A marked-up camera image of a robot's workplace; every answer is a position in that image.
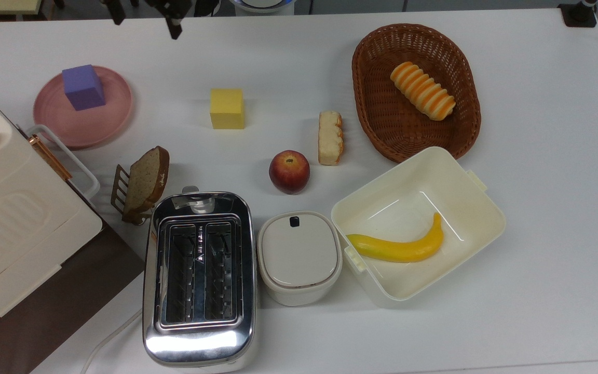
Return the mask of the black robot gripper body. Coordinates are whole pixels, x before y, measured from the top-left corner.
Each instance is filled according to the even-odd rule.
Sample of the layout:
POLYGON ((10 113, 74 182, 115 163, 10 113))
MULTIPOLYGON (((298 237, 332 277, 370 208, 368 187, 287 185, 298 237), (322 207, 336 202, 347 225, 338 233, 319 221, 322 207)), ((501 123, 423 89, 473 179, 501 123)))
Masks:
POLYGON ((218 12, 221 1, 145 1, 167 19, 206 17, 218 12))

